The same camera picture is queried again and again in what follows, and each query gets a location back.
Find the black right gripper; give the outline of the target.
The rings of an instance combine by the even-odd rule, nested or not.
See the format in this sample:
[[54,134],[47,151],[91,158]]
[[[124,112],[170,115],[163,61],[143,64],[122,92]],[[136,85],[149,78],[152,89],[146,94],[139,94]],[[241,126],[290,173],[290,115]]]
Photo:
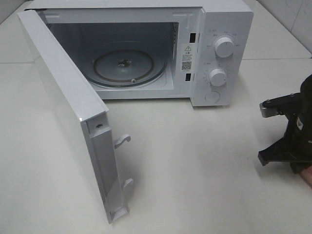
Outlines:
[[312,165],[312,112],[300,93],[268,99],[266,102],[279,105],[279,110],[288,119],[283,137],[258,152],[263,166],[270,162],[288,162],[295,174]]

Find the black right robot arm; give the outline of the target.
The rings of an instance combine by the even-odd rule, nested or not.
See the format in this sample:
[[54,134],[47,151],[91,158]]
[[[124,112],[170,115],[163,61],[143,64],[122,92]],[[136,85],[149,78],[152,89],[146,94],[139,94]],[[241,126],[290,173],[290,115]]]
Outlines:
[[288,124],[283,137],[258,152],[263,166],[288,162],[295,174],[312,165],[312,77],[308,76],[299,93],[268,99],[259,105],[264,118],[285,116]]

